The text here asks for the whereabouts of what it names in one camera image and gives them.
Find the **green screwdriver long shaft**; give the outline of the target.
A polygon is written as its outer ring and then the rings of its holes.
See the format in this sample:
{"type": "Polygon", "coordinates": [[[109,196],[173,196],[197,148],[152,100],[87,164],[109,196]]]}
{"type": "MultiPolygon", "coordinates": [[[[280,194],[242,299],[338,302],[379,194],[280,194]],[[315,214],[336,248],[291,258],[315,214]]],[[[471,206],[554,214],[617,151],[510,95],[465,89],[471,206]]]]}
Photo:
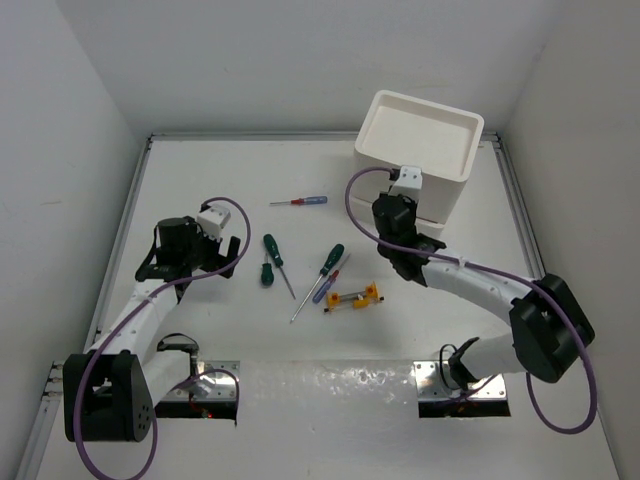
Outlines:
{"type": "Polygon", "coordinates": [[[307,294],[305,295],[304,299],[302,300],[302,302],[300,303],[300,305],[298,306],[298,308],[296,309],[295,313],[293,314],[293,316],[290,319],[290,324],[292,324],[297,316],[299,315],[299,313],[301,312],[301,310],[304,308],[304,306],[306,305],[306,303],[309,301],[309,299],[311,298],[311,295],[314,293],[314,291],[316,290],[316,288],[319,286],[320,282],[328,276],[329,272],[332,270],[332,268],[337,264],[337,262],[341,259],[341,257],[343,256],[345,251],[345,247],[343,244],[341,243],[337,243],[329,252],[329,254],[327,255],[323,266],[321,267],[319,274],[315,280],[315,282],[312,284],[312,286],[310,287],[310,289],[308,290],[307,294]]]}

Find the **white three-drawer storage box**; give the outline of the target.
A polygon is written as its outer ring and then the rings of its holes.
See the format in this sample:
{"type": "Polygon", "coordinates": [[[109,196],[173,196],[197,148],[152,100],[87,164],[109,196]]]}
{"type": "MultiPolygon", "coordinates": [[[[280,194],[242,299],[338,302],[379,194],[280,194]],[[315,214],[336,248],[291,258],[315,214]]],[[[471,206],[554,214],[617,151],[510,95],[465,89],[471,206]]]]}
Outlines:
{"type": "Polygon", "coordinates": [[[416,226],[438,238],[470,177],[483,129],[477,113],[380,90],[357,135],[353,170],[420,168],[416,226]]]}

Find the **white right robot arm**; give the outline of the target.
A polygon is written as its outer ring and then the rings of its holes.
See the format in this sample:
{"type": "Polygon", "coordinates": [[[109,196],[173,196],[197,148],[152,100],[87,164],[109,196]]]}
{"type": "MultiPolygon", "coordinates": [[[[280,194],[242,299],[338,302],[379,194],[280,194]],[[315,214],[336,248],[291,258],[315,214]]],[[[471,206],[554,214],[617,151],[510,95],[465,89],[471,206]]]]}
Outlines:
{"type": "Polygon", "coordinates": [[[595,331],[568,284],[547,274],[517,282],[461,265],[446,244],[415,226],[416,203],[404,195],[381,194],[372,213],[379,254],[405,280],[454,294],[498,317],[509,327],[500,337],[473,337],[448,359],[452,389],[502,373],[525,372],[556,383],[579,356],[574,342],[590,345],[595,331]]]}

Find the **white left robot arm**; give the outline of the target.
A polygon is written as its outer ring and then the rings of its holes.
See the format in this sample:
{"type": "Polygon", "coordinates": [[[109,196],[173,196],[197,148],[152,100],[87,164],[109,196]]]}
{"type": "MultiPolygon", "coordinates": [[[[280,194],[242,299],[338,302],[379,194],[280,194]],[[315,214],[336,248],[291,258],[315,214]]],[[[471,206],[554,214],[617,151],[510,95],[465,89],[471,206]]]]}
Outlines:
{"type": "Polygon", "coordinates": [[[83,354],[63,365],[65,434],[69,441],[140,442],[155,406],[191,372],[185,350],[152,347],[163,321],[199,271],[232,276],[240,239],[220,251],[230,211],[214,204],[196,217],[173,217],[153,229],[134,290],[112,326],[83,354]]]}

